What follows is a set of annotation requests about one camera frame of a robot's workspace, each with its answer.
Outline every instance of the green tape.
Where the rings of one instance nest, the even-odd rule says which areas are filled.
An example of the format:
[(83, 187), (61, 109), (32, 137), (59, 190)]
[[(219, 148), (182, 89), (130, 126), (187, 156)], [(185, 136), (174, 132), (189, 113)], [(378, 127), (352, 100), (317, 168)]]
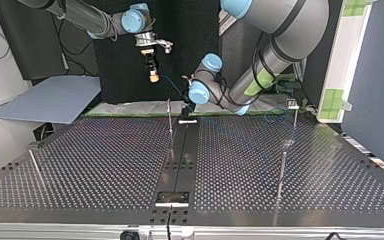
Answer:
[(342, 111), (343, 95), (342, 89), (326, 89), (319, 118), (337, 120)]
[(363, 16), (366, 6), (369, 5), (368, 0), (347, 0), (345, 4), (344, 17)]
[[(267, 72), (266, 69), (263, 69), (258, 75), (257, 75), (258, 82), (261, 84), (264, 88), (270, 88), (274, 85), (273, 83), (273, 77), (270, 76), (270, 74)], [(253, 97), (257, 95), (261, 91), (260, 86), (255, 81), (252, 81), (251, 85), (246, 89), (245, 95)]]

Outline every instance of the metal rod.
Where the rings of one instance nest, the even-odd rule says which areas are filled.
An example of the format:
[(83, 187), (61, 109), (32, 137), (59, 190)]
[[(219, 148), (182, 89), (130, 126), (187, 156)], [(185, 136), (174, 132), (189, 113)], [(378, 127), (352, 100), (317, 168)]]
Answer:
[(29, 149), (29, 154), (30, 154), (30, 157), (33, 161), (34, 167), (36, 168), (36, 171), (40, 172), (40, 168), (39, 168), (39, 165), (37, 165), (36, 157), (34, 156), (33, 150)]
[(295, 118), (294, 118), (294, 130), (297, 128), (297, 121), (298, 121), (298, 111), (299, 108), (295, 110)]
[[(18, 0), (24, 5), (31, 8), (41, 8), (46, 6), (49, 0)], [(62, 10), (55, 1), (52, 5), (46, 8), (55, 15), (62, 14)], [(76, 26), (83, 28), (93, 34), (106, 37), (113, 36), (114, 32), (111, 27), (108, 27), (107, 19), (95, 7), (81, 1), (81, 0), (68, 0), (67, 1), (67, 14), (65, 19), (74, 23)]]
[(288, 155), (287, 152), (283, 152), (282, 153), (282, 159), (281, 159), (281, 163), (280, 163), (279, 185), (278, 185), (278, 188), (277, 188), (277, 201), (280, 201), (280, 199), (282, 197), (282, 185), (283, 185), (283, 178), (285, 176), (285, 167), (286, 167), (286, 157), (287, 157), (287, 155)]

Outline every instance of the end effector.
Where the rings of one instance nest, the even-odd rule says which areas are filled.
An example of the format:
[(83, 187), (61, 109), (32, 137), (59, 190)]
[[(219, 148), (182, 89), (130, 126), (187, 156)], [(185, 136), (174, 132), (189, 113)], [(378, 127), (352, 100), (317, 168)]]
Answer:
[(159, 81), (157, 46), (164, 48), (166, 54), (170, 54), (173, 43), (157, 39), (157, 34), (153, 30), (155, 19), (151, 17), (149, 7), (146, 3), (139, 3), (130, 6), (124, 13), (114, 14), (114, 29), (118, 35), (134, 34), (136, 47), (145, 57), (146, 70), (149, 72), (150, 81)]
[(151, 17), (146, 3), (134, 4), (126, 12), (109, 15), (82, 0), (18, 0), (22, 4), (39, 10), (47, 10), (76, 26), (85, 29), (93, 39), (112, 38), (119, 35), (134, 34), (136, 46), (145, 56), (146, 68), (151, 82), (158, 82), (158, 62), (156, 46), (160, 45), (165, 53), (171, 52), (173, 43), (157, 39), (153, 31), (155, 19)]

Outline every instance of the black curtain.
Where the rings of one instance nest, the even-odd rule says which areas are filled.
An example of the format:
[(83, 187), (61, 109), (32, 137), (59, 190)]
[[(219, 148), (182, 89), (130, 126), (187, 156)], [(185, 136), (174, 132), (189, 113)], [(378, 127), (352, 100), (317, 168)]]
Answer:
[[(87, 0), (107, 13), (126, 11), (131, 4), (146, 2), (153, 18), (154, 30), (162, 39), (174, 43), (166, 55), (158, 51), (160, 74), (172, 79), (181, 91), (185, 88), (182, 74), (191, 74), (209, 52), (219, 51), (219, 0)], [(144, 58), (135, 47), (133, 35), (95, 40), (95, 53), (105, 102), (117, 104), (137, 101), (181, 99), (178, 92), (161, 78), (150, 83)]]

